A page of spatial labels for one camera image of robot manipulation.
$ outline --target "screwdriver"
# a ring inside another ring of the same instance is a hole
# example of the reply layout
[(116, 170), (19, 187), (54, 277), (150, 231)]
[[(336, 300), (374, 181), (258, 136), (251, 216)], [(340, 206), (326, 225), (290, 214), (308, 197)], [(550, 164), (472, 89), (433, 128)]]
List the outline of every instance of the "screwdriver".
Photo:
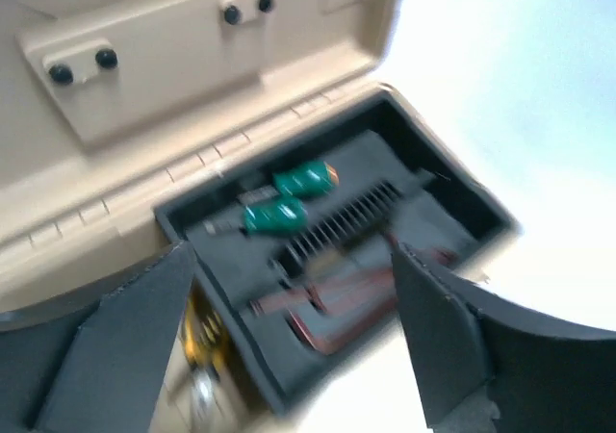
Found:
[(214, 236), (236, 230), (244, 230), (248, 234), (290, 233), (302, 229), (306, 222), (306, 210), (300, 200), (280, 197), (267, 204), (244, 207), (240, 219), (206, 220), (203, 225)]
[(312, 161), (285, 173), (274, 173), (273, 185), (240, 194), (243, 205), (271, 199), (277, 195), (313, 197), (324, 195), (339, 185), (338, 173), (322, 161)]

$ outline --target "beige plastic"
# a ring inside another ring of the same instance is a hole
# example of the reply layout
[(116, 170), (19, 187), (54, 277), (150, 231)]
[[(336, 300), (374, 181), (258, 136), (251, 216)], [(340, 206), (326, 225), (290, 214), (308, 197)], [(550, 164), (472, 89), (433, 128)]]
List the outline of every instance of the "beige plastic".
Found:
[(0, 0), (0, 311), (154, 253), (153, 205), (379, 88), (397, 0), (257, 1)]

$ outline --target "tool tray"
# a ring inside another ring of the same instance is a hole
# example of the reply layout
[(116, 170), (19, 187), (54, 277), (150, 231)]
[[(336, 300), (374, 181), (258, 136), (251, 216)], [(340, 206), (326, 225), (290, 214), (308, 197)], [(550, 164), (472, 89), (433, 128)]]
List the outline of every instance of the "tool tray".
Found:
[[(291, 236), (248, 237), (238, 232), (212, 237), (206, 232), (205, 219), (239, 216), (239, 194), (270, 183), (274, 172), (308, 160), (326, 161), (340, 177), (340, 186), (329, 195), (306, 201), (309, 227), (384, 180), (404, 192), (423, 168), (436, 178), (424, 191), (404, 198), (389, 220), (401, 241), (419, 249), (451, 250), (457, 257), (451, 267), (461, 267), (514, 228), (501, 205), (442, 152), (387, 91), (159, 207), (156, 216), (169, 240), (192, 244), (198, 282), (222, 316), (265, 401), (279, 415), (296, 406), (394, 318), (391, 313), (344, 349), (322, 355), (297, 338), (286, 312), (255, 316), (248, 306), (251, 299), (288, 287), (288, 277), (272, 258)], [(388, 246), (375, 232), (338, 252), (323, 274), (346, 275), (390, 263)], [(332, 329), (339, 326), (337, 319), (324, 318), (309, 303), (306, 306), (304, 316), (319, 329), (328, 322)]]

